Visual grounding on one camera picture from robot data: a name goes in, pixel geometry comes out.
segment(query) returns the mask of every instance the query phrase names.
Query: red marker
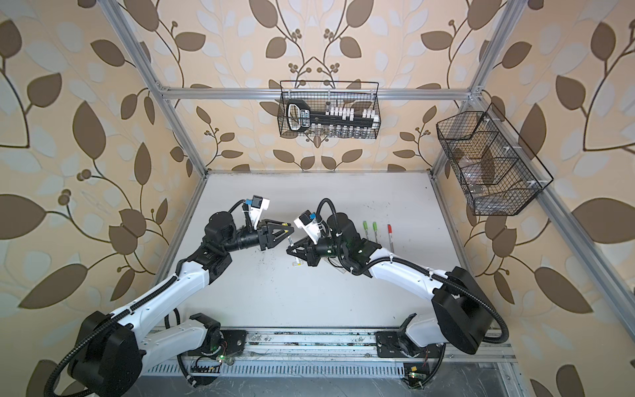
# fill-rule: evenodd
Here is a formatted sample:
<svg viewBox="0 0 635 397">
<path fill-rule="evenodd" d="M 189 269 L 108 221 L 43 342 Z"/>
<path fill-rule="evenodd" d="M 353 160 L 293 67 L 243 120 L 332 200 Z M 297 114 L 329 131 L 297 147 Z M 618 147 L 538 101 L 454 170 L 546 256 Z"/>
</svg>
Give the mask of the red marker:
<svg viewBox="0 0 635 397">
<path fill-rule="evenodd" d="M 395 252 L 395 247 L 392 244 L 392 226 L 388 224 L 388 241 L 391 242 L 391 252 Z"/>
</svg>

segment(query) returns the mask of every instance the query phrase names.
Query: wallpaper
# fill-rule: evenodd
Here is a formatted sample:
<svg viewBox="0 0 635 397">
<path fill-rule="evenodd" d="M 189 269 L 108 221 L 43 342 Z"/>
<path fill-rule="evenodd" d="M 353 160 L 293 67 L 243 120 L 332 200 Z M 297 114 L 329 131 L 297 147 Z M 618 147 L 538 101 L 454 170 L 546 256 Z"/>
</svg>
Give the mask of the wallpaper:
<svg viewBox="0 0 635 397">
<path fill-rule="evenodd" d="M 629 1 L 529 1 L 484 91 L 631 288 L 634 17 Z M 475 217 L 449 166 L 439 179 L 535 396 L 631 395 L 635 345 L 539 204 Z"/>
<path fill-rule="evenodd" d="M 199 180 L 94 5 L 0 2 L 6 396 L 41 397 L 81 321 L 148 289 Z"/>
<path fill-rule="evenodd" d="M 634 31 L 632 1 L 545 1 L 524 12 L 485 92 L 538 151 L 556 192 L 631 291 Z"/>
<path fill-rule="evenodd" d="M 121 0 L 165 86 L 466 88 L 502 0 Z"/>
<path fill-rule="evenodd" d="M 534 395 L 632 395 L 635 344 L 540 205 L 515 217 L 475 217 L 447 175 L 441 190 L 471 269 L 509 326 Z"/>
<path fill-rule="evenodd" d="M 434 125 L 456 113 L 452 101 L 380 101 L 377 139 L 280 136 L 278 103 L 181 100 L 177 108 L 213 172 L 428 170 L 441 146 Z M 175 160 L 181 152 L 175 147 Z"/>
</svg>

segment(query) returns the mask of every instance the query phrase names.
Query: wire basket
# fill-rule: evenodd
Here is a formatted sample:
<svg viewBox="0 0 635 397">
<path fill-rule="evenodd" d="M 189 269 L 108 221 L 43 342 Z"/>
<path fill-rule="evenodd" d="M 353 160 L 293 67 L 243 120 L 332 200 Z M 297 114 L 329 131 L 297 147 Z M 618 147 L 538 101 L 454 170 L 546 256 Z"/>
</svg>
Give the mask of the wire basket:
<svg viewBox="0 0 635 397">
<path fill-rule="evenodd" d="M 376 139 L 382 124 L 378 89 L 370 81 L 281 81 L 280 136 Z"/>
<path fill-rule="evenodd" d="M 475 215 L 517 215 L 553 176 L 513 126 L 519 143 L 509 143 L 495 122 L 502 113 L 491 107 L 438 122 L 439 143 Z M 535 175 L 517 151 L 535 158 L 548 177 Z"/>
</svg>

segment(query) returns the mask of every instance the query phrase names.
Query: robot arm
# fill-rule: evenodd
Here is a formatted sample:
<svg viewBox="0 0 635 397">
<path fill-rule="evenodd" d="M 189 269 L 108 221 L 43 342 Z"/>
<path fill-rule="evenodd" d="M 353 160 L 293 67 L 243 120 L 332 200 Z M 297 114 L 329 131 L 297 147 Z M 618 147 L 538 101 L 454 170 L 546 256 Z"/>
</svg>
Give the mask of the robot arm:
<svg viewBox="0 0 635 397">
<path fill-rule="evenodd" d="M 496 313 L 472 276 L 460 267 L 442 271 L 420 267 L 382 248 L 378 243 L 361 238 L 345 213 L 335 211 L 324 222 L 321 206 L 306 211 L 295 225 L 307 233 L 287 249 L 287 253 L 317 266 L 321 258 L 337 258 L 351 274 L 366 275 L 390 281 L 419 297 L 430 300 L 434 313 L 409 316 L 400 328 L 399 345 L 407 356 L 416 356 L 429 344 L 449 342 L 461 351 L 474 354 L 482 341 L 503 343 L 507 327 Z M 485 333 L 493 320 L 503 331 L 499 338 L 487 338 Z"/>
<path fill-rule="evenodd" d="M 141 373 L 184 351 L 197 349 L 212 358 L 220 355 L 220 323 L 201 313 L 173 328 L 166 321 L 166 330 L 149 332 L 185 299 L 220 277 L 232 262 L 230 252 L 254 246 L 261 251 L 274 248 L 293 233 L 294 228 L 287 223 L 260 220 L 269 206 L 268 199 L 254 196 L 238 202 L 232 210 L 241 203 L 245 226 L 237 229 L 230 212 L 215 213 L 205 227 L 201 246 L 179 261 L 171 277 L 108 315 L 98 311 L 89 315 L 80 327 L 76 348 L 51 374 L 45 397 L 56 396 L 55 381 L 66 363 L 69 375 L 89 390 L 76 397 L 90 393 L 119 397 Z M 186 377 L 195 383 L 189 374 Z"/>
</svg>

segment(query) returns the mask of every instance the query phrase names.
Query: white table surface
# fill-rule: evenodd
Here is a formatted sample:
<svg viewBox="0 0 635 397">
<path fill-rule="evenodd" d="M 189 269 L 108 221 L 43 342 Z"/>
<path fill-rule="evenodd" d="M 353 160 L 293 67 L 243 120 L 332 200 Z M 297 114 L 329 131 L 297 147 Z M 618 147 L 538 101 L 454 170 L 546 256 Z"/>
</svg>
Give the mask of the white table surface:
<svg viewBox="0 0 635 397">
<path fill-rule="evenodd" d="M 173 264 L 198 248 L 209 217 L 239 199 L 269 198 L 263 219 L 293 222 L 330 198 L 364 236 L 367 221 L 378 224 L 379 243 L 388 249 L 392 225 L 395 252 L 421 266 L 452 270 L 459 266 L 445 221 L 425 173 L 212 174 Z M 322 216 L 330 215 L 324 205 Z M 234 212 L 236 226 L 244 224 Z M 296 230 L 298 241 L 306 234 Z M 261 252 L 232 252 L 232 264 L 210 286 L 186 300 L 182 316 L 205 313 L 223 326 L 382 327 L 399 326 L 411 313 L 432 310 L 423 301 L 384 280 L 342 274 L 325 260 L 317 267 L 292 266 L 280 243 Z"/>
</svg>

